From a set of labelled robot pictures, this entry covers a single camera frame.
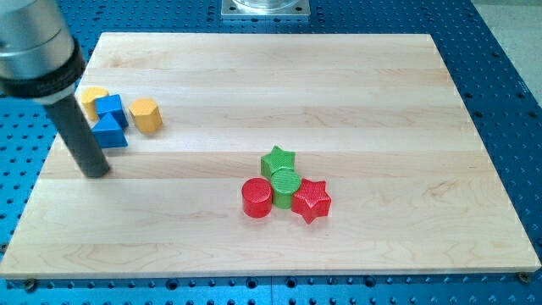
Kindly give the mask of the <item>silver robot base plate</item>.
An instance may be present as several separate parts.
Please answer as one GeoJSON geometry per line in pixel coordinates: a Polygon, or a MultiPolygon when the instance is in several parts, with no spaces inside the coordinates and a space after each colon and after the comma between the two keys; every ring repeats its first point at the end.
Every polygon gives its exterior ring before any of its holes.
{"type": "Polygon", "coordinates": [[[308,17],[309,0],[223,0],[221,15],[242,17],[308,17]]]}

